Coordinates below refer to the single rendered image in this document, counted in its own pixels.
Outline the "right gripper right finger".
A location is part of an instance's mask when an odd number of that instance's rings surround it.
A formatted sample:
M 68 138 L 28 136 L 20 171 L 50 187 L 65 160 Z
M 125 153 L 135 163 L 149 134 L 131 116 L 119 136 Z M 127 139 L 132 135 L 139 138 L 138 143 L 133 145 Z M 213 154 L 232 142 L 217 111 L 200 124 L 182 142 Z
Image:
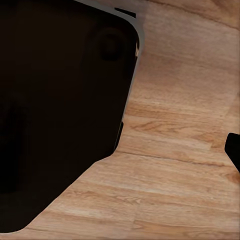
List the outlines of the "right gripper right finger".
M 229 133 L 224 150 L 237 170 L 240 172 L 240 135 Z

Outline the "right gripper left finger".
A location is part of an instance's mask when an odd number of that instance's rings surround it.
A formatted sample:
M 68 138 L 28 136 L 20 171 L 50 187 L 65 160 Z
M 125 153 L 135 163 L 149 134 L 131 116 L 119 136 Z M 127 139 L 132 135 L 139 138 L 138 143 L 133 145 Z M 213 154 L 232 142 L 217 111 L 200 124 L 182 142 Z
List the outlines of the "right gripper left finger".
M 25 153 L 21 133 L 0 138 L 0 192 Z

